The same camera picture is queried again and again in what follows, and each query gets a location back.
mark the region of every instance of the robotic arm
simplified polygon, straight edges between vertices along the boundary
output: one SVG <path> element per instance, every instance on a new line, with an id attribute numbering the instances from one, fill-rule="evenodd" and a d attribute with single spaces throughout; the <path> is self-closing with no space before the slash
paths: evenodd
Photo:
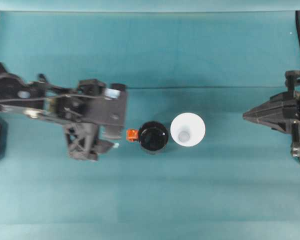
<path id="1" fill-rule="evenodd" d="M 43 74 L 26 84 L 0 63 L 0 112 L 24 114 L 62 125 L 69 155 L 77 160 L 98 159 L 113 143 L 99 139 L 100 127 L 107 139 L 121 138 L 127 105 L 126 86 L 109 88 L 97 79 L 81 80 L 77 88 L 50 84 Z"/>

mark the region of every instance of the screw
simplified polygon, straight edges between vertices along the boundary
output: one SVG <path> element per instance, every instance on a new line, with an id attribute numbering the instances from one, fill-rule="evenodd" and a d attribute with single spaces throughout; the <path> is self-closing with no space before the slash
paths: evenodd
<path id="1" fill-rule="evenodd" d="M 114 119 L 114 120 L 118 120 L 119 119 L 119 116 L 117 114 L 112 114 L 111 117 Z"/>

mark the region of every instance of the teal tablecloth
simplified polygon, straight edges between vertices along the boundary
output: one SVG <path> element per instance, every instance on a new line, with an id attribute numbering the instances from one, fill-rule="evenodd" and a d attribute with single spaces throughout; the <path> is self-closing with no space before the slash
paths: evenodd
<path id="1" fill-rule="evenodd" d="M 242 119 L 300 69 L 295 13 L 0 13 L 0 61 L 27 81 L 130 89 L 126 128 L 194 112 L 201 144 L 148 155 L 124 139 L 67 157 L 62 128 L 19 115 L 0 159 L 0 240 L 300 240 L 288 135 Z"/>

